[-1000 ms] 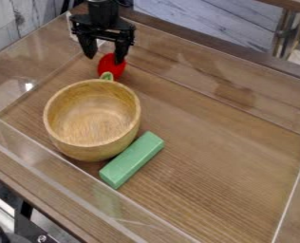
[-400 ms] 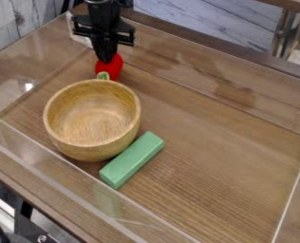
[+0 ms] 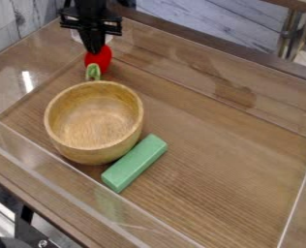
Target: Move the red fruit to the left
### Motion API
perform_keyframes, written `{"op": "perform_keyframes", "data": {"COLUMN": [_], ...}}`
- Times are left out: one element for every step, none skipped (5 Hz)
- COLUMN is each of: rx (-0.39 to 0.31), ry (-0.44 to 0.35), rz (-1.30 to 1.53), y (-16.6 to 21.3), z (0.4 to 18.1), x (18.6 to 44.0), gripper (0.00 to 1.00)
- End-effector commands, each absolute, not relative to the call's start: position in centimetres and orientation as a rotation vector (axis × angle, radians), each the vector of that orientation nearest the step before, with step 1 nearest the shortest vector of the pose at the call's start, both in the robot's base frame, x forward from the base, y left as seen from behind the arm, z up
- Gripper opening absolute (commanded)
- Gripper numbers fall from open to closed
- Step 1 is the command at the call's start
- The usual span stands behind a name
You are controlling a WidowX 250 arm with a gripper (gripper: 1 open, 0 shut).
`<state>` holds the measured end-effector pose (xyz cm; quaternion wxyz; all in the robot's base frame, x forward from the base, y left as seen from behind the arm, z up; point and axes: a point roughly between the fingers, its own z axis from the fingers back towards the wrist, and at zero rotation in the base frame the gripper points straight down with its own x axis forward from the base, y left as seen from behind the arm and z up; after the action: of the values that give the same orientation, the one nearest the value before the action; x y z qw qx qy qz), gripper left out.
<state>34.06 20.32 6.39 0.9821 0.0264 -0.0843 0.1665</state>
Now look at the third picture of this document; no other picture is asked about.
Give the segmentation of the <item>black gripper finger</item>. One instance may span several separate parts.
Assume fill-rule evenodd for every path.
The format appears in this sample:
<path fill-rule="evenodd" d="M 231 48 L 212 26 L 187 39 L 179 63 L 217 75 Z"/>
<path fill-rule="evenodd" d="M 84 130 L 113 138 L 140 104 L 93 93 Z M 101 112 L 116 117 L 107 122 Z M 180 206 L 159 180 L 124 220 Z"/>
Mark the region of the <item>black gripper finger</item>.
<path fill-rule="evenodd" d="M 95 53 L 96 48 L 93 45 L 93 31 L 92 30 L 85 30 L 85 29 L 79 29 L 77 30 L 80 40 L 83 42 L 83 45 L 85 46 L 85 49 L 88 52 Z"/>
<path fill-rule="evenodd" d="M 92 40 L 93 40 L 93 48 L 92 53 L 97 54 L 105 45 L 105 33 L 103 31 L 96 30 L 92 34 Z"/>

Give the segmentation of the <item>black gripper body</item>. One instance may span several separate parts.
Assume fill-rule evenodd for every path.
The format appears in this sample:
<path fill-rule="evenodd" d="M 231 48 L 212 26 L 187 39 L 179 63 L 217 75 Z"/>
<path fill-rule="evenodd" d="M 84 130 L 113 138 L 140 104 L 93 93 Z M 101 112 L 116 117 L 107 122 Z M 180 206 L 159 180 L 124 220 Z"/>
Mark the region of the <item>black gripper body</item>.
<path fill-rule="evenodd" d="M 109 10 L 107 0 L 65 0 L 59 14 L 63 28 L 121 35 L 121 16 Z"/>

